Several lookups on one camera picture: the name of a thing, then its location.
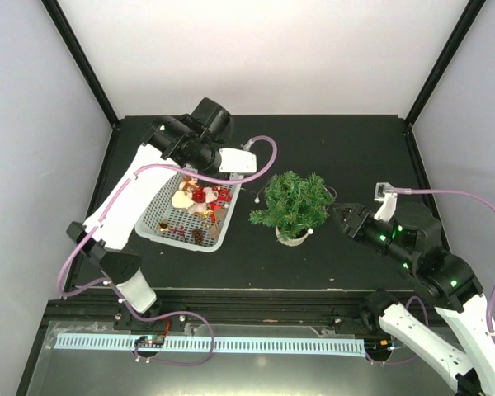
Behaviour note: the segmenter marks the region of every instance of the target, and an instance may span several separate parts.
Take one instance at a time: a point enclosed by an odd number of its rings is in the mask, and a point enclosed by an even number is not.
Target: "robotic arm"
[[[190,115],[163,115],[156,119],[104,203],[84,223],[73,222],[68,227],[67,233],[76,243],[92,233],[82,251],[140,313],[150,308],[156,294],[140,270],[139,256],[125,249],[125,245],[158,191],[180,167],[187,165],[214,177],[257,170],[254,154],[217,148],[229,117],[222,106],[205,98]]]
[[[488,306],[471,267],[441,246],[441,223],[423,204],[396,210],[397,195],[387,183],[376,187],[383,201],[376,214],[359,204],[336,204],[342,232],[382,256],[409,279],[457,336],[458,351],[416,320],[392,295],[378,290],[365,302],[361,318],[371,331],[395,336],[428,363],[457,394],[495,396],[495,324],[488,333]]]

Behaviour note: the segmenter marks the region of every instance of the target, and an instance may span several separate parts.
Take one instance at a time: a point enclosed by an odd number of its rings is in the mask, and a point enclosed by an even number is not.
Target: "black tabletop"
[[[132,161],[153,116],[125,117],[106,174],[100,175],[104,200]],[[213,253],[190,252],[151,242],[136,233],[127,248],[137,252],[149,284],[158,288],[389,290],[411,289],[408,282],[383,265],[387,258],[341,234],[333,219],[298,247],[276,241],[275,230],[248,222],[260,190],[275,173],[315,172],[337,190],[337,201],[359,202],[371,209],[376,182],[418,187],[403,137],[402,120],[394,115],[236,115],[231,146],[266,134],[279,147],[273,168],[259,180],[244,184],[222,247]],[[270,146],[252,146],[258,167]],[[89,262],[80,264],[74,280],[82,284],[99,276]]]

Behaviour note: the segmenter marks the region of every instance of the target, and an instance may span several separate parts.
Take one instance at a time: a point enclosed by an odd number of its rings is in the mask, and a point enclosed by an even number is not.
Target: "artificial potted plant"
[[[275,175],[264,190],[267,209],[254,210],[249,215],[253,224],[275,227],[279,242],[299,246],[328,217],[327,208],[334,197],[324,186],[324,180],[312,173],[301,178],[289,171]]]

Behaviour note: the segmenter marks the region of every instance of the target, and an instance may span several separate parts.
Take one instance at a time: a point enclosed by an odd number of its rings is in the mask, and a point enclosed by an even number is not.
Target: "plant pot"
[[[295,238],[295,239],[283,240],[283,239],[281,239],[281,233],[279,233],[279,229],[277,227],[275,227],[275,234],[276,234],[277,239],[279,240],[280,243],[282,243],[283,245],[286,245],[286,246],[290,246],[290,247],[299,246],[308,237],[308,232],[304,231],[304,235],[302,237]]]

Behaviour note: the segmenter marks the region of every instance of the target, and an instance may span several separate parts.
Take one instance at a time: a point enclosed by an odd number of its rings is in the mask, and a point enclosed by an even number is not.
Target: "white basket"
[[[172,207],[171,199],[174,193],[178,190],[180,183],[183,181],[184,175],[177,173],[163,186],[163,188],[154,197],[150,205],[143,212],[134,229],[135,232],[143,238],[151,241],[164,243],[166,245],[176,246],[177,248],[192,250],[195,252],[215,252],[222,246],[225,232],[228,229],[229,221],[233,215],[233,208],[237,203],[240,185],[224,185],[229,190],[231,201],[227,208],[226,215],[219,221],[221,225],[220,235],[217,238],[210,238],[208,235],[209,229],[204,226],[204,222],[200,217],[189,214],[186,210],[175,209]],[[242,179],[243,176],[232,175],[231,180]],[[158,225],[166,220],[170,228],[179,229],[183,225],[185,238],[179,233],[171,231],[162,232]],[[204,240],[201,245],[198,245],[192,237],[193,229],[201,229],[204,231]]]

